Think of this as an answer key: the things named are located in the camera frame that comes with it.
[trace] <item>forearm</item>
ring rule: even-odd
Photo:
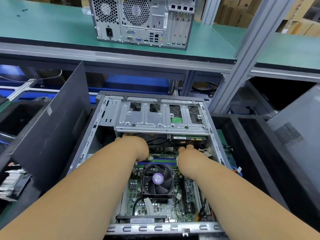
[[[195,180],[230,239],[320,239],[320,234],[233,171],[201,158]]]
[[[55,185],[0,231],[0,239],[102,239],[139,156],[130,138],[121,140]]]

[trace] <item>circuit board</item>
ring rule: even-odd
[[[139,198],[142,188],[143,168],[135,165],[128,182],[127,207],[125,215],[132,215],[135,201]],[[177,168],[174,169],[174,197],[163,201],[162,199],[150,199],[154,215],[166,215],[171,222],[194,222],[196,212],[193,181],[181,175]],[[144,201],[139,201],[135,207],[135,215],[147,215]]]

